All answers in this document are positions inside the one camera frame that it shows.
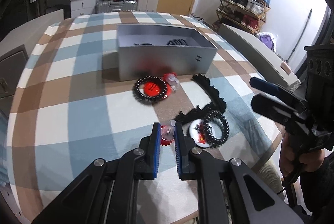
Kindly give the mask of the person's right hand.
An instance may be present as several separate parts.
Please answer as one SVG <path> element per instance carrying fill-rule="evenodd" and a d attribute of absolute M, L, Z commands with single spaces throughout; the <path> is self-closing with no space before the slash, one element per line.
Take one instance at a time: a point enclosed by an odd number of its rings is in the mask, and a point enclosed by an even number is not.
<path fill-rule="evenodd" d="M 291 135 L 288 132 L 283 134 L 279 167 L 283 177 L 287 177 L 296 167 L 294 160 L 297 158 L 290 146 Z M 304 165 L 304 171 L 314 172 L 321 167 L 325 159 L 325 151 L 316 150 L 299 156 L 298 161 Z"/>

